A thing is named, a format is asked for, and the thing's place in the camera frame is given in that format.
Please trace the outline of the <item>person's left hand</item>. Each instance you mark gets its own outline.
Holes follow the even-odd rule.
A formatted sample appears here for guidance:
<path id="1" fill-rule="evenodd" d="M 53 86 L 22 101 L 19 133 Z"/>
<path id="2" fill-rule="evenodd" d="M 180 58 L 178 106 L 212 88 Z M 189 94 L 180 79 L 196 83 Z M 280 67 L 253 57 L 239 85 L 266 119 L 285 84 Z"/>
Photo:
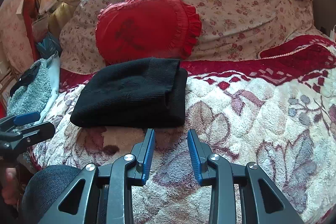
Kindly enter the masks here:
<path id="1" fill-rule="evenodd" d="M 16 168 L 6 168 L 2 170 L 1 185 L 1 195 L 4 202 L 8 205 L 16 206 L 21 197 Z"/>

